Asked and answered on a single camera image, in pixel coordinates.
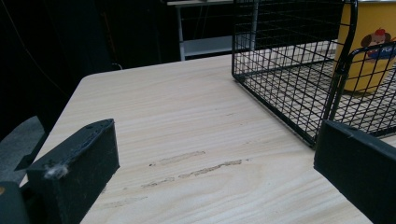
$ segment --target black wire basket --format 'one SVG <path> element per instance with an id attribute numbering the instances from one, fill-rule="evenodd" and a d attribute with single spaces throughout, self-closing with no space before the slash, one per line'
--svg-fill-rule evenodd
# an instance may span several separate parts
<path id="1" fill-rule="evenodd" d="M 358 0 L 233 5 L 233 77 L 309 145 L 324 119 L 396 132 L 395 38 L 353 48 Z"/>

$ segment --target cartoon character print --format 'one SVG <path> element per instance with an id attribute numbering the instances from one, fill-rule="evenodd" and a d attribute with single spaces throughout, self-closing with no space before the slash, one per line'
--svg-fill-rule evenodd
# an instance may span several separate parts
<path id="1" fill-rule="evenodd" d="M 374 33 L 367 35 L 361 41 L 362 47 L 370 47 L 373 45 L 385 44 L 396 40 L 396 37 L 391 38 L 391 35 L 385 29 L 379 28 Z M 396 49 L 392 47 L 382 49 L 372 49 L 367 52 L 369 60 L 367 62 L 374 63 L 377 59 L 389 59 L 396 56 Z"/>

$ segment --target wire mesh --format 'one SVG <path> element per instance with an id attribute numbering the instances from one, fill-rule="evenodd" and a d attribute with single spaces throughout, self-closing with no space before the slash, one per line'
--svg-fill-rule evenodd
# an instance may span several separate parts
<path id="1" fill-rule="evenodd" d="M 376 136 L 394 133 L 394 67 L 388 66 L 388 75 L 379 86 L 359 89 L 356 85 L 344 92 L 346 83 L 353 86 L 354 78 L 385 72 L 376 69 L 348 77 L 350 67 L 363 67 L 361 64 L 368 60 L 361 55 L 373 51 L 366 48 L 348 56 L 353 38 L 338 38 L 340 29 L 355 28 L 356 4 L 335 0 L 234 0 L 233 77 L 310 145 L 315 144 L 324 119 L 341 121 Z M 345 5 L 351 8 L 349 22 L 341 22 Z M 387 48 L 394 50 L 394 45 Z M 370 88 L 377 90 L 371 93 Z"/>

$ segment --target yellow container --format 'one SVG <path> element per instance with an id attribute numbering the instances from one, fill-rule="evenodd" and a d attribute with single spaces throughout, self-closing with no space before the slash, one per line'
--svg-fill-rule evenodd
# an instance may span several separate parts
<path id="1" fill-rule="evenodd" d="M 349 24 L 349 19 L 350 4 L 346 4 L 341 23 Z M 340 26 L 338 40 L 345 40 L 347 33 L 348 27 Z M 358 1 L 358 23 L 350 52 L 395 40 L 396 1 Z M 336 61 L 341 54 L 342 47 L 339 45 L 336 50 Z M 370 55 L 375 55 L 375 52 L 368 52 L 365 59 L 364 53 L 355 56 L 346 81 L 346 91 L 372 92 L 385 79 L 388 72 L 384 71 L 393 66 L 395 58 L 393 57 L 389 62 L 389 58 L 376 60 L 370 59 Z"/>

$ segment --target floor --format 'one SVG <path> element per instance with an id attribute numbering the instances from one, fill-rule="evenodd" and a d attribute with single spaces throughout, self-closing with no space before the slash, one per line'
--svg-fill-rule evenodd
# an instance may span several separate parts
<path id="1" fill-rule="evenodd" d="M 43 127 L 37 117 L 32 117 L 19 125 L 0 142 L 0 181 L 21 183 L 25 170 L 15 171 L 21 159 L 34 151 L 42 141 Z"/>

